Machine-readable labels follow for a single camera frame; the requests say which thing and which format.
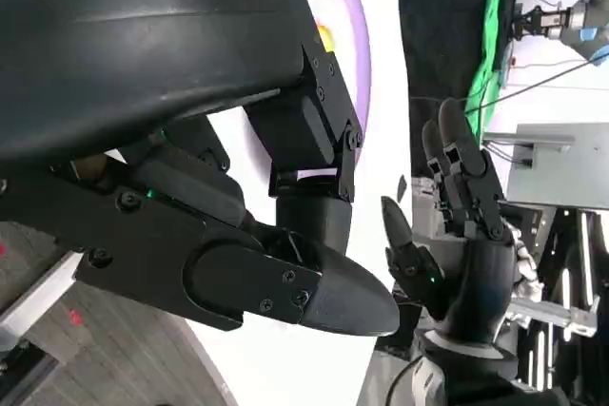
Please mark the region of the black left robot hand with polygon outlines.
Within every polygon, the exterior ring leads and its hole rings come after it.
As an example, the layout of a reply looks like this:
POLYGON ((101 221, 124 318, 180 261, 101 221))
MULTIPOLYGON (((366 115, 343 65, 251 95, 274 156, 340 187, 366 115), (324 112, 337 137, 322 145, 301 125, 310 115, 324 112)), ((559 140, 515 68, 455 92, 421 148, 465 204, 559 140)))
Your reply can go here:
POLYGON ((1 0, 1 217, 231 331, 400 323, 346 255, 363 133, 307 0, 1 0))

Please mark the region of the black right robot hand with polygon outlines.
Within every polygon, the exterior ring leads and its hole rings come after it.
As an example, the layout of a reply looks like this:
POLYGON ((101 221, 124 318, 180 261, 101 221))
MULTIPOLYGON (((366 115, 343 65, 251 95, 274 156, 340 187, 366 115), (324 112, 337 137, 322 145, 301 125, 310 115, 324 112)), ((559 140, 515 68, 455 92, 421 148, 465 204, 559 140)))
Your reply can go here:
POLYGON ((422 144, 445 233, 417 245, 399 205, 382 197, 388 270, 405 296, 439 323, 443 337, 490 344, 511 300, 516 269, 498 175, 456 100, 444 101, 438 119, 425 123, 422 144))

